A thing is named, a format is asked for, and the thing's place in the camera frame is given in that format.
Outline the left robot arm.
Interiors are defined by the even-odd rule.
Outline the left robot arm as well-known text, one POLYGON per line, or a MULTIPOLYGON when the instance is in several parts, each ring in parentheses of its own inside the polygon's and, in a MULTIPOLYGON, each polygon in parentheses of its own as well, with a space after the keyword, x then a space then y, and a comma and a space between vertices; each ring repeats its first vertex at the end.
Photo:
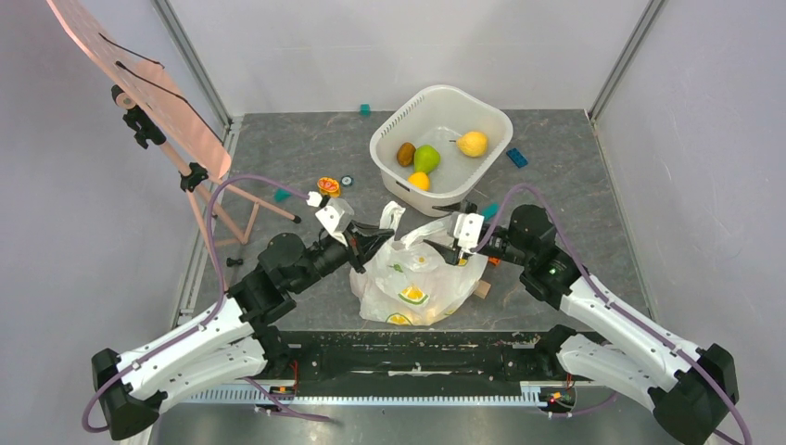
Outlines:
POLYGON ((351 222, 345 243, 320 235, 311 245, 293 233, 273 237, 257 266, 221 299, 166 335, 91 359, 95 395, 114 440, 152 426, 181 400, 213 385, 260 373, 284 375, 291 353, 274 322, 293 311, 293 297, 348 264, 361 273, 394 230, 351 222))

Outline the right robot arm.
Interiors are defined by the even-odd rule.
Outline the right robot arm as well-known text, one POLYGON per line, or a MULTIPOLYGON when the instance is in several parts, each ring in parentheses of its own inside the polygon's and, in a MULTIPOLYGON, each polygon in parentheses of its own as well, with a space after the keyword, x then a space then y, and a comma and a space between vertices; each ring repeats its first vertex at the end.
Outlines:
POLYGON ((704 444, 736 410, 739 386, 733 356, 680 337, 616 296, 577 259, 549 209, 517 207, 507 226, 487 222, 469 202, 440 207, 449 216, 450 246, 435 244, 446 262, 485 255, 516 264, 535 299, 580 321, 600 345, 558 325, 535 354, 548 378, 585 377, 647 409, 682 444, 704 444))

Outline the white plastic bag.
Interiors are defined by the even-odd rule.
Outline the white plastic bag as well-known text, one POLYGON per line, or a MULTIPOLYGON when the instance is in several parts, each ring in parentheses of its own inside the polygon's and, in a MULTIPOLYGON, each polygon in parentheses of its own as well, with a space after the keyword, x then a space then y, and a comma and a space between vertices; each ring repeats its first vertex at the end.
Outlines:
POLYGON ((456 312, 475 292, 488 258, 472 255, 447 263, 429 243, 451 241, 450 219, 421 225, 400 239, 390 238, 365 263, 349 271, 349 285, 367 321, 428 326, 456 312))

